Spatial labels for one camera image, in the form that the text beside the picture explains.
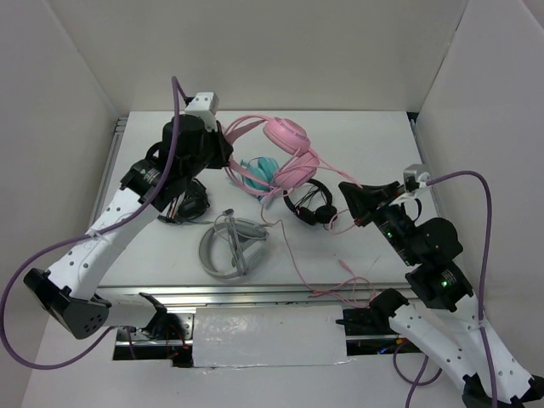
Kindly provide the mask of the large pink headphones with cable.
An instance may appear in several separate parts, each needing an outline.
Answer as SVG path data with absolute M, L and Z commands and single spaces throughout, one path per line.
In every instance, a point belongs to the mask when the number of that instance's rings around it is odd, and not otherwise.
M 318 169 L 339 174 L 348 181 L 354 181 L 356 186 L 362 186 L 358 181 L 347 173 L 333 167 L 311 148 L 311 141 L 307 132 L 297 123 L 277 116 L 266 116 L 262 114 L 249 114 L 235 119 L 225 130 L 224 136 L 228 144 L 233 147 L 234 143 L 245 134 L 252 131 L 254 128 L 263 125 L 263 134 L 276 147 L 283 150 L 289 155 L 288 160 L 277 170 L 272 172 L 272 177 L 268 180 L 261 178 L 249 170 L 249 165 L 242 165 L 241 161 L 234 158 L 234 153 L 228 159 L 228 166 L 225 172 L 230 180 L 237 185 L 238 188 L 244 190 L 252 196 L 263 197 L 261 203 L 261 219 L 267 226 L 275 226 L 280 224 L 284 242 L 291 257 L 292 265 L 300 278 L 301 282 L 310 290 L 312 298 L 320 298 L 324 296 L 333 297 L 341 303 L 356 309 L 366 309 L 370 306 L 371 300 L 377 296 L 375 287 L 364 277 L 358 276 L 354 271 L 342 260 L 339 260 L 340 266 L 350 273 L 350 278 L 326 289 L 318 289 L 316 286 L 309 284 L 298 268 L 294 253 L 286 236 L 285 226 L 283 221 L 279 219 L 275 222 L 269 222 L 264 217 L 264 207 L 267 201 L 273 197 L 288 198 L 289 194 L 300 188 L 303 184 L 310 181 L 317 173 Z M 259 184 L 266 187 L 267 190 L 259 190 L 247 184 L 246 180 L 251 180 L 255 185 Z M 357 284 L 363 281 L 369 285 L 371 289 L 370 300 L 366 303 L 361 303 L 355 300 L 354 295 L 357 289 Z M 340 289 L 348 284 L 352 286 L 352 298 L 349 299 L 339 293 Z

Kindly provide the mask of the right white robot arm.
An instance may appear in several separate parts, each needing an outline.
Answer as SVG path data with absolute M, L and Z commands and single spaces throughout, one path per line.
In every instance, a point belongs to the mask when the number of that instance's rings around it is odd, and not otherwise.
M 397 183 L 364 186 L 342 182 L 339 189 L 354 224 L 375 224 L 413 270 L 405 278 L 422 303 L 446 325 L 436 329 L 397 290 L 389 288 L 370 303 L 370 322 L 378 332 L 396 332 L 414 343 L 462 391 L 467 407 L 522 407 L 541 400 L 543 379 L 525 370 L 507 349 L 454 260 L 462 253 L 454 225 L 444 218 L 416 224 L 397 199 Z

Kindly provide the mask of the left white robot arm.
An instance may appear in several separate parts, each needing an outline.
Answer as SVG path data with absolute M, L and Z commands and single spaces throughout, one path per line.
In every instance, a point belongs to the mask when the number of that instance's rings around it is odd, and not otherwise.
M 132 326 L 147 338 L 160 337 L 167 329 L 167 310 L 151 295 L 103 298 L 97 289 L 139 232 L 203 169 L 227 166 L 232 152 L 214 116 L 175 116 L 164 126 L 162 140 L 122 178 L 110 204 L 89 228 L 89 237 L 47 269 L 31 269 L 25 285 L 76 339 L 90 337 L 102 326 Z

